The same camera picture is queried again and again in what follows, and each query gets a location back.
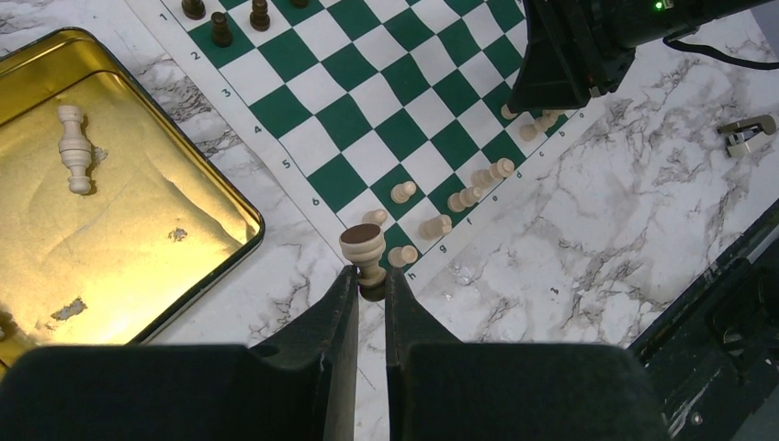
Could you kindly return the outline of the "white pawn piece c file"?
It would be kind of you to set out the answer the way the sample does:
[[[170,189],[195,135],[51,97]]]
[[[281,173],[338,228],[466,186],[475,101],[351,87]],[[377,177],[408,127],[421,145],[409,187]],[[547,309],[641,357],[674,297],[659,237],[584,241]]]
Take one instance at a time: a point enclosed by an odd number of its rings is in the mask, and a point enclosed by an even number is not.
[[[512,112],[512,110],[509,109],[509,107],[506,104],[501,106],[500,114],[501,114],[502,118],[505,119],[505,120],[512,120],[512,119],[515,119],[518,116],[518,114]]]

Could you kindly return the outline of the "white bishop piece c file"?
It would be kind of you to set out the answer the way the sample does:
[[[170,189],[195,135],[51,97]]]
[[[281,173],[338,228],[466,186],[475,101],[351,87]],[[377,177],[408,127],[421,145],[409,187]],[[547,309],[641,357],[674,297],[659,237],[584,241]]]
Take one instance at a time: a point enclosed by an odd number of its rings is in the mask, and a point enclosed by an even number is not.
[[[558,119],[564,114],[563,110],[544,110],[542,115],[530,124],[525,124],[519,130],[519,136],[522,141],[530,142],[538,136],[539,133],[546,132],[552,128]]]

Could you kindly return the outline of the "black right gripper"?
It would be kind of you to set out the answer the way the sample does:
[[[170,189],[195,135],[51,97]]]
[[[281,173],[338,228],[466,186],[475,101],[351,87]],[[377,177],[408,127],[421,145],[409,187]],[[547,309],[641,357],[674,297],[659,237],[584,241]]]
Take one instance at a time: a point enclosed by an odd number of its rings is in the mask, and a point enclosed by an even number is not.
[[[683,42],[703,25],[756,5],[706,0],[526,1],[528,43],[506,110],[585,107],[593,98],[614,93],[635,60],[637,47],[654,40],[739,67],[775,70],[775,62],[737,59],[711,46]]]

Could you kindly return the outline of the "white rook piece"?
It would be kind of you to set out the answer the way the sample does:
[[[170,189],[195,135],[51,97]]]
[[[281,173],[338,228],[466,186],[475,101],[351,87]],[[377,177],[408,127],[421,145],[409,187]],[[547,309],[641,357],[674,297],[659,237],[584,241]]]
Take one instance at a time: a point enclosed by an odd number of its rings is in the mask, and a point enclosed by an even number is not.
[[[385,299],[387,270],[379,263],[386,250],[384,232],[373,223],[362,223],[345,230],[339,237],[344,258],[357,267],[360,294],[379,302]]]

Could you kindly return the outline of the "white pawn piece front row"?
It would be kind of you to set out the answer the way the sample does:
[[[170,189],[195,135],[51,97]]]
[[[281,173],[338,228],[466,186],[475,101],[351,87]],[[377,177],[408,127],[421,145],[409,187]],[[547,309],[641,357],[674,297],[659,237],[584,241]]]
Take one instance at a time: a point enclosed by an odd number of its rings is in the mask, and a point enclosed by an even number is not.
[[[417,261],[419,253],[413,245],[393,247],[388,252],[388,262],[391,266],[402,268]]]

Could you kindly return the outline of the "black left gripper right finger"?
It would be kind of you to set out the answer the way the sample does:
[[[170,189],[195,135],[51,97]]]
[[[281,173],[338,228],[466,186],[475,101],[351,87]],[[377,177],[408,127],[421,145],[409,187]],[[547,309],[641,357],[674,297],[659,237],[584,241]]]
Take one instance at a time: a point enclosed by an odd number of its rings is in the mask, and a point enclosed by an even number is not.
[[[666,440],[641,363],[613,345],[466,343],[385,282],[389,433],[394,440]]]

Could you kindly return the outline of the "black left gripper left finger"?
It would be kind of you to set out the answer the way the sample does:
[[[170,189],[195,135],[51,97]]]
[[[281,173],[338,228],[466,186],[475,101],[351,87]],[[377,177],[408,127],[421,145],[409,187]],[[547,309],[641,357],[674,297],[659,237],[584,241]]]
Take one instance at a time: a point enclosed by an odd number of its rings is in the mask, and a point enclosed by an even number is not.
[[[254,345],[56,345],[1,382],[4,440],[350,440],[357,272]]]

